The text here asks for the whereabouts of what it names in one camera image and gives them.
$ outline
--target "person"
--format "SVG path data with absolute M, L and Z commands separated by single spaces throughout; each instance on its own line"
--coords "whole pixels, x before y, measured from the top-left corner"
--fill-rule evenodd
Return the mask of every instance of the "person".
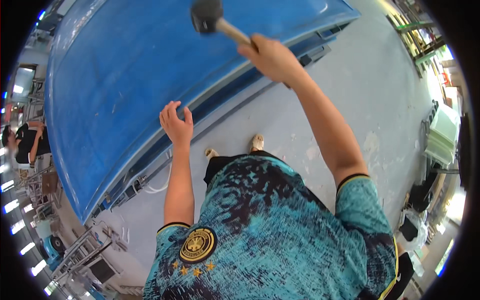
M 45 124 L 31 121 L 23 124 L 17 133 L 13 133 L 10 125 L 3 129 L 1 141 L 15 155 L 19 164 L 34 164 L 37 156 L 51 153 Z
M 288 48 L 252 40 L 258 52 L 238 53 L 297 94 L 337 185 L 335 215 L 258 134 L 247 155 L 206 150 L 194 223 L 192 113 L 185 107 L 180 120 L 180 102 L 170 102 L 160 113 L 173 144 L 165 225 L 144 299 L 383 299 L 396 281 L 396 246 L 352 130 Z
M 396 243 L 396 247 L 398 251 L 398 274 L 396 276 L 396 283 L 385 300 L 405 299 L 403 292 L 415 273 L 412 260 L 407 251 L 405 251 L 405 248 L 398 242 Z

